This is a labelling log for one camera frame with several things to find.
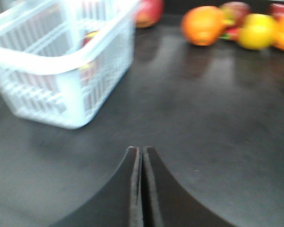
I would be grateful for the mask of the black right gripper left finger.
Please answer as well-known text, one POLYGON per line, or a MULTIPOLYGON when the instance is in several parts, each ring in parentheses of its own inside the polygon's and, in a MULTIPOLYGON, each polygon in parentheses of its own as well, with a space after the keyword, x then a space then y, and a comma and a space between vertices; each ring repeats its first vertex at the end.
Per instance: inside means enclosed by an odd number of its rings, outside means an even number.
POLYGON ((141 152, 128 147, 109 181, 85 204, 53 227, 140 227, 141 152))

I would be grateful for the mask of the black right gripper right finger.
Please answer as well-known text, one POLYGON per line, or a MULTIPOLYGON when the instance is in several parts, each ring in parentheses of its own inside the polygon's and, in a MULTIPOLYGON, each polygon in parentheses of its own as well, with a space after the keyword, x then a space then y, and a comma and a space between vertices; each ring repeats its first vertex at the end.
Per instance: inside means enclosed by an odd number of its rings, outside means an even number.
POLYGON ((142 152, 142 214, 146 227, 231 227, 189 194, 153 147, 142 152))

